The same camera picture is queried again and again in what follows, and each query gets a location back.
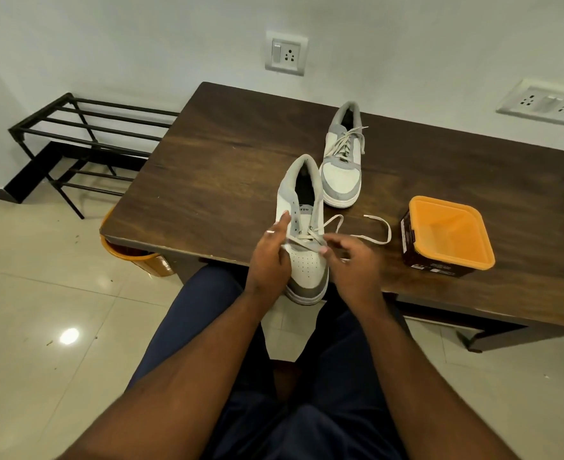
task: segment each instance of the dark wooden tabletop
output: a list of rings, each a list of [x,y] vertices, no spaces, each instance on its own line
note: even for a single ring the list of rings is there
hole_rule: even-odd
[[[102,227],[117,243],[247,264],[273,222],[278,185],[304,153],[320,163],[336,108],[202,83]],[[382,288],[520,324],[564,326],[564,151],[362,114],[361,196],[340,232],[375,247]],[[477,208],[497,261],[462,278],[401,262],[416,195]]]

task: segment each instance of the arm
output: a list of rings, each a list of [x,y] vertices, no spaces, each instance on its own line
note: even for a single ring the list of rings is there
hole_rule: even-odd
[[[289,221],[284,214],[259,241],[244,293],[105,410],[62,460],[201,456],[255,330],[291,276],[290,258],[280,248]]]
[[[322,251],[340,296],[365,332],[386,403],[410,458],[517,460],[388,312],[376,254],[347,235],[324,237],[350,254],[351,260],[344,263],[331,248]]]

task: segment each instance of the forearm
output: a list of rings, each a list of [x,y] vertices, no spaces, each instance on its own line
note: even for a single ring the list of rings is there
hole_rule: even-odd
[[[220,317],[111,405],[67,452],[102,458],[198,458],[263,318],[241,295]]]
[[[410,458],[517,459],[439,375],[384,302],[370,310],[358,318]]]

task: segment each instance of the plastic tub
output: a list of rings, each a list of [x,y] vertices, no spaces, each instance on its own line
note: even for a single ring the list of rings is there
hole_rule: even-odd
[[[487,270],[495,255],[476,208],[417,196],[401,220],[403,262],[448,276]]]
[[[104,217],[103,223],[101,223],[102,226],[107,221],[112,211],[113,208]],[[152,253],[138,248],[124,247],[110,242],[101,234],[99,234],[99,236],[101,238],[101,245],[116,258],[130,261],[147,273],[152,274],[152,276],[164,277],[175,274],[167,260],[159,253]]]

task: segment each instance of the grey and white sneaker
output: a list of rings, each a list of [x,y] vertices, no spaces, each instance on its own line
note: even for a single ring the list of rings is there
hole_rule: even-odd
[[[345,103],[333,117],[324,146],[320,174],[324,202],[334,208],[348,208],[361,191],[361,155],[365,153],[365,127],[355,102]]]
[[[286,296],[300,305],[318,303],[327,291],[329,268],[318,249],[323,239],[323,184],[314,159],[301,155],[291,164],[278,189],[276,219],[288,211],[291,222],[286,237],[293,242],[283,248],[291,257],[291,279]]]

